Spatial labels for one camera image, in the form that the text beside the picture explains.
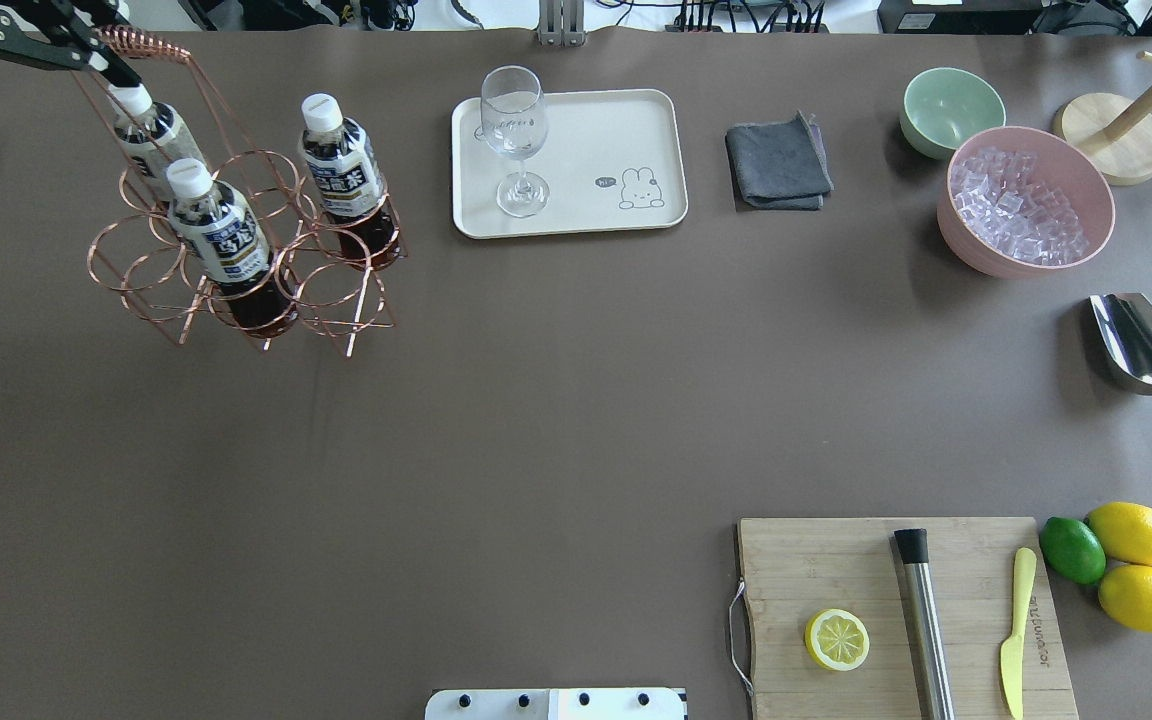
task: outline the bowl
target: bowl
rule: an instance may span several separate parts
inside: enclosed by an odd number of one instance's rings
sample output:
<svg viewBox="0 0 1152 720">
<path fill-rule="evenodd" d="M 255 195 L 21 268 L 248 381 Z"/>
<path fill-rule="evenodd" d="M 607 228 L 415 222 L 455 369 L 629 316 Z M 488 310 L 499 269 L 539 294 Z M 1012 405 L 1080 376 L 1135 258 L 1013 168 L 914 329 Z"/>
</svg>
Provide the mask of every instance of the bowl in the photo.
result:
<svg viewBox="0 0 1152 720">
<path fill-rule="evenodd" d="M 1011 258 L 995 250 L 982 240 L 954 206 L 950 176 L 957 165 L 965 164 L 978 151 L 996 147 L 1005 152 L 1032 152 L 1036 156 L 1030 182 L 1043 182 L 1047 188 L 1060 188 L 1069 199 L 1069 206 L 1078 214 L 1083 236 L 1087 238 L 1087 251 L 1082 258 L 1064 265 L 1038 265 Z M 1024 127 L 1001 127 L 987 129 L 968 138 L 950 158 L 945 181 L 941 183 L 940 200 L 935 206 L 937 223 L 941 227 L 946 245 L 961 260 L 982 273 L 998 278 L 1032 278 L 1049 275 L 1061 270 L 1076 268 L 1094 258 L 1111 240 L 1114 232 L 1114 195 L 1100 170 L 1082 151 L 1051 132 Z"/>
<path fill-rule="evenodd" d="M 998 91 L 967 70 L 923 70 L 905 86 L 900 129 L 929 158 L 945 160 L 976 132 L 1006 123 Z"/>
</svg>

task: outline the yellow knife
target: yellow knife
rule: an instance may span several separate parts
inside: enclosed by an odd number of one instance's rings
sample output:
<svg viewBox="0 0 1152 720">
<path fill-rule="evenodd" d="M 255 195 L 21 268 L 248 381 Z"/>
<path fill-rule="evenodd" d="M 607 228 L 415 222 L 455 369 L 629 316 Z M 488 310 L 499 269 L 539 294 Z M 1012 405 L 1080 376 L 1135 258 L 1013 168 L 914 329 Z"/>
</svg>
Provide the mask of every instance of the yellow knife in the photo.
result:
<svg viewBox="0 0 1152 720">
<path fill-rule="evenodd" d="M 1007 698 L 1007 710 L 1021 720 L 1025 715 L 1020 702 L 1020 679 L 1023 675 L 1021 659 L 1025 654 L 1025 616 L 1029 615 L 1029 597 L 1034 592 L 1034 570 L 1038 559 L 1029 547 L 1016 551 L 1016 562 L 1011 567 L 1011 635 L 1002 641 L 998 660 L 1002 667 L 1002 694 Z"/>
</svg>

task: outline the citrus fruit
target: citrus fruit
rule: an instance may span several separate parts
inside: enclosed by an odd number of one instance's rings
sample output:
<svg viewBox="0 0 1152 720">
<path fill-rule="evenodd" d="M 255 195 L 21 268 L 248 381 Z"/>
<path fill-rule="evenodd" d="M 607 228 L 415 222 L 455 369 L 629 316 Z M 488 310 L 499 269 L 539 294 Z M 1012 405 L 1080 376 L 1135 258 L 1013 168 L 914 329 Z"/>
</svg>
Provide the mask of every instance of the citrus fruit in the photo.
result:
<svg viewBox="0 0 1152 720">
<path fill-rule="evenodd" d="M 851 612 L 831 607 L 808 621 L 808 654 L 829 670 L 854 670 L 869 657 L 869 632 Z"/>
<path fill-rule="evenodd" d="M 1087 526 L 1105 555 L 1135 564 L 1152 564 L 1152 507 L 1107 502 L 1087 513 Z"/>
<path fill-rule="evenodd" d="M 1074 518 L 1049 518 L 1038 533 L 1043 559 L 1062 577 L 1089 585 L 1105 574 L 1105 550 L 1092 529 Z"/>
<path fill-rule="evenodd" d="M 1152 568 L 1120 564 L 1101 579 L 1101 607 L 1119 623 L 1152 632 Z"/>
</svg>

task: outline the wine glass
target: wine glass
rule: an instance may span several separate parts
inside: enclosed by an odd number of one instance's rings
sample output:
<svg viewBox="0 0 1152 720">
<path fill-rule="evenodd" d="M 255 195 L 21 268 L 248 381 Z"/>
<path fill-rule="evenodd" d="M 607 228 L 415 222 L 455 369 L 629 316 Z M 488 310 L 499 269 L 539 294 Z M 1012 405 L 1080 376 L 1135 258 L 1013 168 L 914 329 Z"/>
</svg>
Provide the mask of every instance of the wine glass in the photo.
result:
<svg viewBox="0 0 1152 720">
<path fill-rule="evenodd" d="M 483 78 L 479 106 L 485 141 L 499 156 L 518 161 L 518 172 L 500 181 L 497 205 L 515 218 L 539 213 L 550 199 L 550 184 L 526 172 L 526 159 L 540 151 L 550 135 L 540 79 L 520 65 L 497 68 Z"/>
</svg>

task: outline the white bottle cap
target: white bottle cap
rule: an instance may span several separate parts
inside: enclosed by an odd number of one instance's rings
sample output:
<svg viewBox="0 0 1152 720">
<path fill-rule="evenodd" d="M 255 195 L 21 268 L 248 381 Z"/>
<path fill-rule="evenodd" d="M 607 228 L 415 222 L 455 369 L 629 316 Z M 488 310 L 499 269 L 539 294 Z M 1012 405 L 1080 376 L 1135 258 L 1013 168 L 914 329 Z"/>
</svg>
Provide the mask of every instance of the white bottle cap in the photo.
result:
<svg viewBox="0 0 1152 720">
<path fill-rule="evenodd" d="M 168 165 L 168 183 L 177 197 L 202 197 L 211 190 L 211 173 L 202 160 L 184 158 Z"/>
<path fill-rule="evenodd" d="M 340 104 L 326 92 L 314 92 L 301 103 L 301 114 L 305 115 L 305 127 L 311 132 L 329 132 L 344 122 L 340 115 Z"/>
<path fill-rule="evenodd" d="M 122 115 L 123 108 L 127 108 L 131 118 L 136 118 L 136 115 L 150 109 L 150 105 L 154 105 L 154 99 L 150 97 L 150 91 L 145 90 L 143 85 L 137 85 L 136 88 L 116 88 L 111 85 L 109 94 L 113 94 L 109 99 L 109 105 L 114 106 L 114 111 L 119 115 Z M 123 108 L 119 108 L 119 103 L 123 104 Z"/>
</svg>

